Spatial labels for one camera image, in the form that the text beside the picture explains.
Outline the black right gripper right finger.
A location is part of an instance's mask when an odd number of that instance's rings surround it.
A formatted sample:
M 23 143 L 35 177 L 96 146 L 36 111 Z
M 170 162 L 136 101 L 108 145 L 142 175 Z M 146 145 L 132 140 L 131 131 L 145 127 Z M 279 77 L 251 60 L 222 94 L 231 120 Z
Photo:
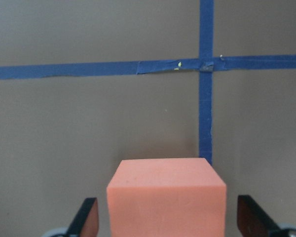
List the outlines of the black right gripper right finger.
M 237 199 L 237 227 L 243 237 L 283 237 L 283 231 L 249 195 Z

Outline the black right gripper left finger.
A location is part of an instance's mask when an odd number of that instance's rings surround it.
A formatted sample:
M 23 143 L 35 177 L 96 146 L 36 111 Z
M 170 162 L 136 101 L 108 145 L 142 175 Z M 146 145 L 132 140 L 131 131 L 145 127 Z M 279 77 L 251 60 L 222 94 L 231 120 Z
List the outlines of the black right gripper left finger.
M 68 227 L 66 237 L 96 237 L 99 232 L 98 202 L 96 197 L 86 198 Z

